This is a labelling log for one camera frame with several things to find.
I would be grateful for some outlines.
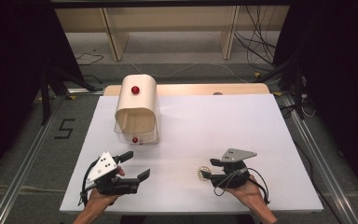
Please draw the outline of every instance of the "electronic component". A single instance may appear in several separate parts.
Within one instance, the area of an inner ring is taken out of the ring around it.
[[[93,188],[96,188],[103,195],[136,193],[140,183],[150,176],[150,169],[139,174],[136,178],[124,179],[117,176],[118,163],[127,161],[132,157],[133,151],[129,151],[122,154],[121,156],[115,157],[112,157],[109,152],[104,152],[98,160],[94,161],[90,165],[84,176],[79,204],[87,204],[87,192]],[[94,183],[86,188],[86,182],[91,183],[92,181]]]
[[[203,178],[210,179],[214,186],[214,193],[217,196],[223,195],[225,189],[236,189],[244,185],[247,181],[257,185],[264,192],[264,201],[269,203],[268,190],[265,190],[261,185],[249,178],[250,173],[243,160],[256,156],[257,153],[251,151],[244,151],[235,148],[229,148],[223,155],[221,160],[210,159],[211,165],[223,167],[224,175],[212,175],[211,172],[200,170]],[[223,189],[223,193],[217,194],[216,189]]]

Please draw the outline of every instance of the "human hand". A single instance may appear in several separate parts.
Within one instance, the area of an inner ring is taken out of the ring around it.
[[[250,175],[249,178],[257,182],[253,175]],[[254,212],[262,223],[269,224],[278,220],[264,202],[258,186],[251,181],[246,181],[244,185],[236,189],[226,189],[226,191],[234,195],[241,203]]]
[[[120,166],[117,168],[120,175],[125,175]],[[86,204],[84,210],[79,214],[74,224],[91,223],[97,217],[103,214],[104,210],[113,204],[121,195],[102,195],[96,188],[92,189],[89,196],[89,202]]]
[[[249,178],[254,180],[254,182],[257,182],[253,175],[250,175]],[[236,189],[226,189],[226,191],[234,195],[241,203],[249,208],[255,203],[264,203],[260,189],[250,181],[246,181],[244,185]]]

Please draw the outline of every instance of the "gray floor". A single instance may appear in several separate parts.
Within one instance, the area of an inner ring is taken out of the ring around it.
[[[276,37],[273,36],[270,38],[271,41],[274,39],[276,41]],[[95,86],[105,87],[110,84],[119,84],[124,76],[140,72],[154,75],[158,83],[250,82],[255,80],[255,72],[264,74],[263,71],[254,69],[248,64],[246,51],[237,41],[234,42],[231,59],[223,60],[217,35],[214,33],[135,34],[129,40],[122,62],[113,62],[112,58],[109,58],[110,49],[104,35],[68,34],[68,38],[71,40],[76,56],[89,52],[103,55],[103,59],[97,63],[80,66],[84,75],[96,76],[103,82],[100,84],[94,77],[85,77],[88,83]],[[79,63],[89,63],[95,59],[98,57],[92,56],[87,59],[87,62],[82,59]],[[250,62],[269,68],[254,55]],[[278,90],[277,79],[278,77],[268,81],[271,91]],[[72,83],[68,83],[68,87],[77,88]],[[80,94],[75,99],[67,98],[61,101],[61,98],[56,98],[51,100],[52,109],[57,109],[58,112],[46,130],[46,138],[35,155],[34,161],[30,164],[30,171],[25,174],[19,195],[7,209],[9,213],[6,223],[72,223],[75,216],[60,213],[59,208],[82,148],[98,97],[99,95]],[[286,104],[284,97],[277,98],[278,105]],[[74,119],[65,123],[65,127],[73,129],[71,137],[57,139],[57,136],[66,134],[66,132],[59,131],[64,119]],[[0,161],[0,202],[21,168],[30,148],[33,148],[34,140],[41,129],[41,120],[42,105],[36,97],[34,109],[29,114],[27,122],[23,124],[12,149]],[[293,139],[312,158],[306,142],[296,126],[294,116],[285,121]],[[334,177],[348,198],[353,213],[358,218],[358,180],[356,176],[346,163],[345,158],[337,154],[337,145],[324,126],[322,119],[316,114],[311,118],[306,117],[305,122]],[[310,171],[311,166],[306,157],[302,152],[299,154],[307,170]],[[332,205],[339,218],[344,220],[337,209],[335,198],[318,172],[314,161],[312,161],[312,167],[314,170],[312,178],[317,188],[327,202]],[[282,218],[284,223],[337,223],[327,203],[324,203],[324,210],[320,213],[307,215],[277,213],[277,216]],[[118,223],[119,219],[120,217],[104,216],[97,223]]]

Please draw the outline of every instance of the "black cable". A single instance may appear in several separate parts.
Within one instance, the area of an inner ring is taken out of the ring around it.
[[[269,6],[266,7],[266,10],[264,10],[264,14],[263,14],[263,19],[261,20],[260,24],[259,24],[259,30],[260,30],[260,35],[261,34],[261,24],[263,23],[264,21],[264,18],[266,18],[266,14],[267,14],[267,11],[269,10]],[[267,33],[269,32],[269,25],[271,23],[271,20],[269,20],[269,24],[268,24],[268,29],[266,31],[266,39],[263,39],[263,47],[264,47],[264,51],[266,52],[266,55],[267,57],[269,58],[269,55],[271,56],[272,59],[274,59],[274,55],[272,54],[272,52],[269,50],[269,46],[266,45],[267,43]]]
[[[267,56],[267,58],[268,58],[268,63],[272,64],[272,62],[271,62],[271,60],[270,60],[270,58],[269,58],[269,55],[267,54],[265,45],[264,45],[264,43],[265,43],[266,41],[264,40],[263,35],[261,34],[261,23],[259,22],[259,20],[260,20],[260,6],[257,6],[257,22],[255,22],[255,20],[254,20],[252,14],[251,14],[250,11],[249,11],[249,8],[248,8],[248,7],[245,7],[245,8],[246,8],[246,11],[248,12],[249,17],[251,18],[252,23],[253,23],[253,25],[254,25],[254,27],[255,27],[254,35],[256,35],[256,36],[261,40],[261,42],[263,43],[263,49],[264,49],[264,51],[266,52],[266,56]]]
[[[261,190],[264,191],[264,195],[265,195],[265,197],[264,197],[264,198],[265,198],[265,199],[264,199],[264,202],[265,202],[266,204],[269,204],[269,187],[267,186],[267,183],[266,183],[266,181],[264,180],[263,176],[262,176],[260,173],[258,173],[257,170],[255,170],[255,169],[248,168],[248,170],[254,171],[255,173],[258,174],[258,176],[260,176],[261,180],[262,180],[263,183],[264,183],[264,186],[266,187],[266,189],[261,188]]]
[[[234,176],[238,175],[240,173],[240,171],[236,171],[231,173],[230,175],[228,175],[224,180],[222,180],[219,184],[216,185],[216,187],[214,187],[213,189],[213,193],[216,196],[222,196],[225,192],[226,192],[226,188],[228,187],[229,183],[231,182],[232,178],[234,178]],[[223,188],[223,192],[221,194],[216,193],[216,189],[220,187],[221,184],[223,184],[226,180],[228,180],[228,182],[226,183],[226,187]]]
[[[80,192],[80,201],[77,206],[81,205],[82,203],[84,204],[84,206],[86,206],[87,202],[89,201],[89,199],[87,198],[88,197],[87,192],[92,188],[86,189],[86,181],[87,181],[87,177],[89,176],[89,173],[90,173],[92,167],[94,167],[95,164],[97,164],[99,159],[100,158],[98,158],[96,161],[92,162],[91,165],[89,166],[89,168],[87,169],[86,173],[84,174],[83,183],[82,183],[81,192]]]
[[[261,41],[258,41],[258,40],[253,40],[253,39],[249,39],[249,38],[246,38],[245,36],[241,35],[240,33],[238,33],[238,31],[235,32],[238,36],[240,36],[242,39],[244,40],[247,40],[247,41],[250,41],[250,42],[254,42],[254,43],[257,43],[257,44],[263,44],[263,42]],[[273,48],[273,49],[276,49],[277,47],[275,45],[272,45],[268,42],[264,43],[266,44],[267,46]]]
[[[98,81],[100,84],[103,84],[103,82],[101,82],[101,80],[98,79],[96,76],[93,76],[93,75],[84,75],[83,77],[94,77],[95,79],[97,79],[97,81]]]
[[[274,66],[271,62],[269,62],[268,60],[266,60],[265,58],[263,58],[260,54],[258,54],[257,52],[255,52],[253,49],[251,49],[249,46],[246,46],[238,37],[237,39],[240,41],[240,43],[242,44],[242,46],[248,50],[250,50],[253,54],[257,55],[260,59],[262,59],[264,62],[268,63],[271,66]]]
[[[285,114],[282,114],[284,119],[289,119],[292,116],[292,111],[295,110],[296,105],[279,105],[279,108],[281,110],[281,113],[284,109],[287,109],[287,112]]]
[[[313,179],[313,165],[312,162],[310,161],[310,158],[308,157],[308,155],[305,153],[305,151],[301,148],[301,146],[295,141],[293,140],[293,142],[295,143],[296,147],[298,148],[298,150],[304,155],[304,157],[306,158],[306,160],[308,161],[308,163],[310,164],[310,182],[312,183],[313,187],[316,189],[316,191],[318,192],[318,194],[322,197],[322,199],[324,200],[325,204],[327,204],[327,206],[329,207],[330,211],[333,213],[333,216],[336,218],[337,222],[339,224],[342,224],[341,220],[339,219],[338,215],[336,214],[336,212],[333,210],[333,207],[331,206],[331,204],[326,200],[326,198],[324,197],[324,195],[322,194],[322,192],[319,190],[319,188],[316,186],[316,183]]]
[[[90,186],[88,186],[87,188],[86,188],[86,191],[89,191],[89,190],[91,190],[91,189],[93,189],[93,188],[95,188],[96,187],[96,185],[95,184],[92,184],[92,185],[90,185]]]
[[[274,9],[272,11],[272,14],[271,14],[271,17],[269,18],[268,27],[267,27],[267,31],[266,31],[266,43],[268,43],[268,41],[267,41],[267,33],[269,32],[269,26],[271,25],[272,18],[275,15],[275,10],[276,10],[276,6],[274,7]]]
[[[240,41],[240,43],[242,44],[242,46],[248,50],[248,51],[246,51],[246,60],[248,61],[248,64],[251,65],[251,66],[254,68],[254,70],[257,69],[257,70],[264,70],[264,71],[268,71],[268,72],[271,71],[271,70],[268,70],[268,69],[265,69],[265,68],[260,68],[260,67],[256,66],[255,64],[251,63],[251,62],[249,61],[249,51],[251,51],[252,53],[256,54],[256,55],[259,56],[260,58],[262,58],[261,55],[259,55],[259,54],[258,54],[257,52],[255,52],[254,50],[250,49],[249,46],[246,46],[245,43],[243,43],[238,37],[237,37],[237,39],[238,39],[238,41]]]
[[[101,59],[103,59],[103,55],[101,55],[101,54],[90,54],[90,53],[83,53],[80,56],[78,56],[76,59],[80,59],[84,55],[90,55],[90,56],[100,57],[100,58],[95,61],[92,61],[91,63],[85,63],[85,64],[81,64],[81,65],[90,65],[90,64],[96,63],[96,62],[100,61]]]

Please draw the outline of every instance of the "wire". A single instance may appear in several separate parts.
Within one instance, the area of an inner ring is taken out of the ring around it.
[[[100,84],[103,84],[103,82],[101,82],[101,80],[98,79],[96,76],[93,76],[93,75],[84,75],[83,77],[94,77],[95,79],[97,79],[97,81],[98,81]]]
[[[270,60],[270,58],[269,58],[269,55],[267,54],[267,51],[266,51],[266,46],[264,45],[264,43],[266,42],[264,39],[263,39],[263,36],[262,36],[262,34],[261,34],[261,23],[260,23],[260,6],[257,6],[257,21],[255,22],[255,20],[254,20],[254,18],[253,18],[253,16],[252,16],[252,14],[250,13],[250,11],[249,11],[249,8],[246,6],[245,7],[246,8],[246,11],[248,12],[248,14],[249,14],[249,17],[251,18],[251,20],[252,20],[252,23],[253,23],[253,25],[254,25],[254,27],[255,27],[255,29],[254,29],[254,35],[256,35],[260,40],[261,40],[261,42],[263,42],[263,49],[264,49],[264,51],[266,52],[266,56],[267,56],[267,58],[268,58],[268,61],[269,61],[269,63],[271,63],[271,60]]]
[[[264,16],[263,16],[263,20],[264,18],[266,17],[266,12],[267,10],[269,9],[269,6],[267,6],[266,10],[264,11]],[[258,24],[258,32],[260,34],[260,36],[262,37],[262,41],[264,42],[264,39],[263,39],[263,35],[261,34],[261,24],[263,23],[263,20],[260,22],[260,10],[261,10],[261,6],[257,6],[257,24]],[[271,62],[271,59],[269,58],[269,55],[267,54],[267,51],[269,51],[269,48],[266,49],[266,45],[262,45],[263,46],[263,49],[264,51],[266,52],[266,57],[268,58],[268,60]]]
[[[98,47],[98,48],[96,48],[96,49],[90,50],[89,53],[91,53],[91,52],[93,52],[93,51],[97,51],[98,49],[104,48],[104,47],[107,46],[107,45],[109,45],[109,44],[103,44],[103,45],[101,45],[100,47]]]
[[[92,188],[90,188],[90,187],[86,188],[86,181],[87,181],[87,177],[89,176],[89,173],[90,173],[92,167],[94,167],[95,164],[97,164],[99,159],[100,158],[98,158],[96,161],[92,162],[91,165],[89,166],[89,168],[87,169],[86,173],[84,174],[83,183],[82,183],[81,192],[80,192],[80,200],[79,200],[79,203],[77,206],[81,205],[82,203],[84,204],[84,206],[86,206],[87,202],[89,201],[87,198],[87,196],[88,196],[87,192]]]
[[[224,180],[222,180],[219,184],[216,185],[216,187],[214,187],[213,189],[213,193],[216,196],[222,196],[225,192],[226,192],[226,188],[228,187],[229,183],[231,182],[232,178],[234,178],[234,176],[238,175],[240,173],[240,171],[235,171],[233,173],[231,173],[230,175],[228,175]],[[228,180],[226,187],[222,188],[223,192],[221,194],[216,193],[216,189],[220,187],[221,184],[223,184],[226,180]]]
[[[258,44],[265,44],[265,45],[267,45],[267,46],[269,46],[269,47],[271,47],[271,48],[276,49],[276,46],[275,46],[275,45],[272,45],[272,44],[270,44],[270,43],[268,43],[268,42],[261,42],[261,41],[258,41],[258,40],[253,40],[253,39],[250,39],[250,38],[246,38],[245,36],[243,36],[243,35],[241,35],[240,33],[238,33],[238,31],[236,31],[235,33],[236,33],[238,36],[240,36],[242,39],[244,39],[244,40],[248,40],[248,41],[250,41],[250,42],[254,42],[254,43],[258,43]]]
[[[337,222],[339,224],[342,224],[341,220],[339,219],[337,213],[334,211],[334,209],[331,206],[331,204],[326,200],[326,198],[324,197],[322,192],[319,190],[319,188],[315,184],[315,180],[313,179],[313,165],[312,165],[312,162],[311,162],[310,158],[305,153],[305,151],[301,148],[301,146],[298,144],[298,142],[296,142],[295,140],[293,140],[293,142],[295,143],[295,145],[298,148],[298,150],[304,155],[304,157],[306,158],[307,162],[310,165],[310,182],[312,183],[313,187],[316,189],[318,194],[321,196],[321,198],[324,200],[325,204],[327,204],[327,206],[329,207],[330,211],[333,213],[333,216],[336,218]]]
[[[276,79],[275,81],[271,81],[271,82],[269,82],[269,83],[266,83],[266,85],[271,85],[271,84],[273,84],[273,83],[275,83],[275,82],[279,82],[279,81],[281,81],[280,78]]]
[[[305,97],[305,98],[303,98],[302,100],[301,100],[301,109],[302,109],[302,111],[303,111],[303,113],[305,114],[305,116],[307,116],[307,117],[309,117],[309,118],[312,118],[313,116],[315,116],[315,114],[316,114],[316,109],[313,109],[313,111],[312,111],[312,113],[308,113],[305,109],[304,109],[304,107],[306,106],[306,105],[311,105],[310,103],[304,103],[304,101],[305,101],[305,99],[307,99],[308,97]]]
[[[266,189],[261,188],[261,189],[264,191],[264,195],[265,195],[265,196],[264,196],[264,198],[265,198],[264,201],[266,202],[266,204],[269,204],[269,187],[267,187],[266,181],[264,180],[263,176],[262,176],[260,173],[258,173],[257,170],[255,170],[255,169],[248,168],[248,170],[254,171],[255,173],[258,174],[258,176],[260,176],[261,180],[262,180],[263,183],[264,183],[264,186],[266,187]]]
[[[283,110],[287,109],[287,112],[282,114],[284,119],[289,119],[292,116],[292,111],[295,109],[295,105],[279,105],[279,108],[281,110],[281,113]]]
[[[267,27],[267,31],[266,31],[266,42],[267,42],[267,33],[269,32],[269,26],[271,25],[271,21],[272,21],[272,18],[274,17],[275,15],[275,10],[276,10],[276,6],[274,7],[273,11],[272,11],[272,14],[271,14],[271,17],[269,18],[269,22],[268,22],[268,27]]]
[[[96,62],[98,62],[98,61],[103,59],[103,55],[101,55],[101,54],[90,54],[90,53],[83,53],[80,56],[76,57],[76,59],[84,60],[84,59],[81,59],[81,58],[83,56],[86,56],[86,55],[93,56],[93,57],[99,57],[99,58],[97,60],[95,60],[95,61],[92,61],[92,60],[90,60],[90,58],[87,58],[86,60],[89,60],[90,63],[81,63],[80,65],[90,65],[90,64],[96,63]]]
[[[183,71],[185,71],[185,70],[187,70],[187,69],[189,69],[189,68],[191,68],[191,67],[193,67],[193,66],[200,65],[200,64],[208,64],[208,65],[223,67],[223,68],[225,68],[226,70],[228,70],[228,72],[229,72],[232,76],[234,76],[237,80],[239,80],[239,81],[241,81],[241,82],[244,82],[244,83],[249,83],[248,81],[246,81],[246,80],[244,80],[244,79],[242,79],[242,78],[236,76],[236,75],[231,71],[231,69],[229,69],[228,67],[226,67],[226,66],[224,66],[224,65],[222,65],[222,64],[217,64],[217,63],[193,63],[193,64],[191,64],[190,66],[185,67],[185,68],[182,68],[182,69],[180,69],[180,70],[178,70],[178,71],[176,71],[176,72],[174,72],[174,73],[171,73],[171,74],[169,74],[169,75],[167,75],[167,76],[150,75],[150,74],[149,74],[149,76],[151,76],[151,77],[173,77],[173,76],[177,75],[178,73],[181,73],[181,72],[183,72]],[[140,69],[138,69],[138,68],[135,66],[135,64],[132,63],[131,65],[136,69],[136,71],[139,72],[139,74],[144,74]]]
[[[96,186],[97,186],[96,184],[92,184],[86,188],[86,191],[89,191],[89,190],[95,188]]]
[[[242,44],[242,46],[243,46],[244,48],[246,48],[247,50],[251,51],[253,54],[257,55],[261,60],[263,60],[263,61],[266,62],[267,64],[273,66],[273,64],[272,64],[270,61],[268,61],[267,59],[263,58],[263,56],[261,56],[261,55],[258,54],[256,51],[254,51],[253,49],[251,49],[249,46],[245,45],[245,44],[238,38],[237,32],[234,33],[234,35],[237,37],[237,39],[240,41],[240,43]]]

